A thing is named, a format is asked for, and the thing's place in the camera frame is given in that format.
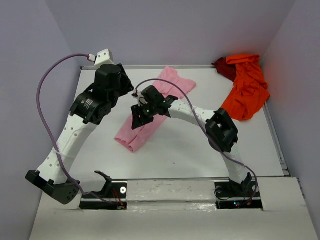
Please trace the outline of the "pink t shirt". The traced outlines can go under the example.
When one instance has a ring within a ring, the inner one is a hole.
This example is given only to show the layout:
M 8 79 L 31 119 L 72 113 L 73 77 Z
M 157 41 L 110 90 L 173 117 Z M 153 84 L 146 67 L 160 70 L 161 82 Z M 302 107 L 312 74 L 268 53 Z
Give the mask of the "pink t shirt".
M 197 85 L 196 82 L 191 79 L 180 77 L 177 70 L 169 66 L 164 68 L 158 78 L 169 81 L 169 83 L 166 83 L 157 80 L 153 83 L 155 88 L 164 97 L 172 95 L 183 99 L 185 97 L 184 94 L 191 92 Z M 130 115 L 114 139 L 127 150 L 134 153 L 147 143 L 166 119 L 166 116 L 156 115 L 153 122 L 133 130 L 133 117 Z

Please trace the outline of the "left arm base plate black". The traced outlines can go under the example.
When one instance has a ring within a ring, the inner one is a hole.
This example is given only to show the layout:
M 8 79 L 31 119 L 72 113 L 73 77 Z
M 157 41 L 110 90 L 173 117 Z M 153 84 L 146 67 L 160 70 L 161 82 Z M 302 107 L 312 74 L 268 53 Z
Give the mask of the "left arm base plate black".
M 92 194 L 85 195 L 80 199 L 79 208 L 81 210 L 126 210 L 127 186 L 127 181 L 113 181 L 111 189 L 107 193 L 100 192 L 98 194 L 104 201 L 94 197 Z

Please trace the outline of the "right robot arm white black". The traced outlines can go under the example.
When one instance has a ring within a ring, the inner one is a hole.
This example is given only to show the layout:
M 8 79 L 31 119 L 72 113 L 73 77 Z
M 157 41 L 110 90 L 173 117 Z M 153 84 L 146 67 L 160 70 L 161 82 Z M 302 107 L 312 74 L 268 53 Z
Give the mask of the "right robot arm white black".
M 152 123 L 156 116 L 179 119 L 200 127 L 210 146 L 224 160 L 231 192 L 235 196 L 242 196 L 248 191 L 252 175 L 237 146 L 239 131 L 226 110 L 220 108 L 213 111 L 190 106 L 176 96 L 163 96 L 152 85 L 141 92 L 135 90 L 132 96 L 138 102 L 131 107 L 133 130 Z

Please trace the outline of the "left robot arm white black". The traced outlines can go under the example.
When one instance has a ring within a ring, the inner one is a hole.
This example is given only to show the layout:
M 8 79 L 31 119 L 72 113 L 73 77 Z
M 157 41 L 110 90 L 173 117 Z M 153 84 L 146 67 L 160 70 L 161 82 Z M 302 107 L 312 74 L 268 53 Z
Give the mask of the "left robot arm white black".
M 36 170 L 27 172 L 26 180 L 63 205 L 78 194 L 92 194 L 98 199 L 108 196 L 112 179 L 105 173 L 96 170 L 77 180 L 69 171 L 91 133 L 118 99 L 133 89 L 121 64 L 101 65 L 95 71 L 94 82 L 72 104 L 64 130 L 48 157 Z

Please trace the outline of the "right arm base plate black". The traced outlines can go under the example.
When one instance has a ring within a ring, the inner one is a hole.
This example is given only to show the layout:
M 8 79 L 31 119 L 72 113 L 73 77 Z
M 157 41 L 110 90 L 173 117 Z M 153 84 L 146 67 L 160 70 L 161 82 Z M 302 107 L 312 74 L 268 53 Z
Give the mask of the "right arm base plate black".
M 218 210 L 263 209 L 260 190 L 256 189 L 255 181 L 244 192 L 233 190 L 231 186 L 229 181 L 214 183 L 215 207 Z

